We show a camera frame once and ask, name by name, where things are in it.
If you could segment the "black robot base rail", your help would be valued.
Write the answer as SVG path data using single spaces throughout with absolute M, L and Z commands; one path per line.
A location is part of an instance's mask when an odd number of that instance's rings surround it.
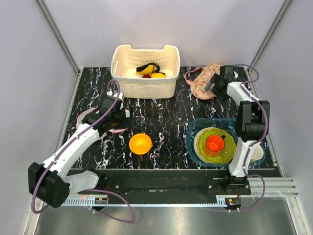
M 99 169 L 98 189 L 133 205 L 209 204 L 216 196 L 251 195 L 249 182 L 223 186 L 225 169 Z

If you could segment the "floral pink laundry bag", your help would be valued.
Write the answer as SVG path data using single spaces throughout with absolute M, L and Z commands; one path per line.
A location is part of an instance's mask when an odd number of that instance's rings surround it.
M 215 73 L 220 74 L 221 66 L 223 65 L 211 64 L 205 67 L 196 67 L 184 74 L 184 80 L 190 86 L 190 91 L 194 97 L 201 100 L 209 100 L 216 97 L 211 91 L 206 91 L 205 87 Z M 200 74 L 194 80 L 188 80 L 187 76 L 197 70 L 201 70 Z

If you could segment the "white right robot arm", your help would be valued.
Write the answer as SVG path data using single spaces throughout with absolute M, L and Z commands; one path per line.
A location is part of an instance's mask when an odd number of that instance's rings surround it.
M 233 194 L 240 186 L 245 186 L 249 177 L 247 170 L 258 143 L 262 142 L 269 130 L 270 103 L 253 95 L 246 84 L 235 76 L 234 66 L 220 67 L 214 73 L 205 90 L 217 98 L 232 98 L 238 105 L 235 132 L 238 138 L 234 157 L 222 181 L 224 192 Z

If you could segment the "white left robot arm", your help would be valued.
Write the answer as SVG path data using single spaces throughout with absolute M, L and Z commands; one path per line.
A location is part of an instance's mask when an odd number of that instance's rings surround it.
M 58 208 L 68 196 L 92 190 L 100 194 L 105 190 L 105 181 L 95 170 L 84 170 L 68 175 L 73 164 L 104 134 L 126 128 L 129 111 L 123 106 L 123 94 L 107 94 L 99 108 L 81 114 L 81 123 L 66 143 L 43 163 L 32 163 L 28 168 L 28 189 L 33 198 Z

